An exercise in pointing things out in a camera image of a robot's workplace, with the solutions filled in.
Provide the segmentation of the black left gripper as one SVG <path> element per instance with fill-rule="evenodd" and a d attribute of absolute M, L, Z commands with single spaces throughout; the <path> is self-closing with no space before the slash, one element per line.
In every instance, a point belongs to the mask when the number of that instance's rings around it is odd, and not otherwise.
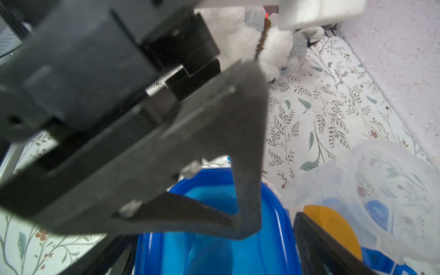
<path fill-rule="evenodd" d="M 219 49 L 196 1 L 2 1 L 21 46 L 1 65 L 1 138 L 60 123 L 83 132 L 163 74 L 194 75 Z"/>

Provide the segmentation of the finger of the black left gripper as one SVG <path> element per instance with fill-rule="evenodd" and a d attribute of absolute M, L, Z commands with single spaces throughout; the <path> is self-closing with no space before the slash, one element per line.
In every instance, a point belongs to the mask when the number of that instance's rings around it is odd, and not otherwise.
<path fill-rule="evenodd" d="M 59 144 L 1 185 L 1 207 L 60 235 L 261 229 L 268 86 L 239 62 L 179 103 L 163 89 L 90 140 Z M 190 163 L 228 155 L 238 213 L 169 193 Z"/>

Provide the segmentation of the yellow cap bottle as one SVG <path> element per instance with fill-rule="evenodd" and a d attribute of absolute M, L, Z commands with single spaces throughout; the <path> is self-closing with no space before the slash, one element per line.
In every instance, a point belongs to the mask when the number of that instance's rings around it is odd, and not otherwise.
<path fill-rule="evenodd" d="M 360 243 L 350 224 L 335 210 L 326 206 L 307 205 L 303 213 L 316 222 L 325 232 L 363 261 Z"/>

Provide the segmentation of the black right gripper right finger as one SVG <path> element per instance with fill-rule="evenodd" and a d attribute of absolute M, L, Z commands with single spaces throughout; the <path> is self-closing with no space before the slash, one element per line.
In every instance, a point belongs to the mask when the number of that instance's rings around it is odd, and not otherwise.
<path fill-rule="evenodd" d="M 304 275 L 374 275 L 306 214 L 298 212 L 293 232 Z"/>

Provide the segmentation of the clear plastic container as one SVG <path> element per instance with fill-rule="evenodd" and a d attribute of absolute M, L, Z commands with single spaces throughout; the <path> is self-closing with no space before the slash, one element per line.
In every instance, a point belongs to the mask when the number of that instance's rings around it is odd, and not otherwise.
<path fill-rule="evenodd" d="M 305 172 L 281 194 L 285 208 L 324 206 L 323 201 L 335 197 L 375 236 L 363 246 L 398 263 L 440 262 L 440 175 L 432 165 L 399 144 L 376 139 L 326 163 L 307 162 L 303 168 Z M 389 210 L 387 230 L 365 210 L 373 200 Z"/>

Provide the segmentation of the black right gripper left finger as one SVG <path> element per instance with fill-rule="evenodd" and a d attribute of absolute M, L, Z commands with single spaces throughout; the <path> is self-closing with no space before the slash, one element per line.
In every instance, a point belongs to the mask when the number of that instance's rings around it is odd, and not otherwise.
<path fill-rule="evenodd" d="M 131 275 L 137 235 L 109 236 L 61 272 L 62 275 Z"/>

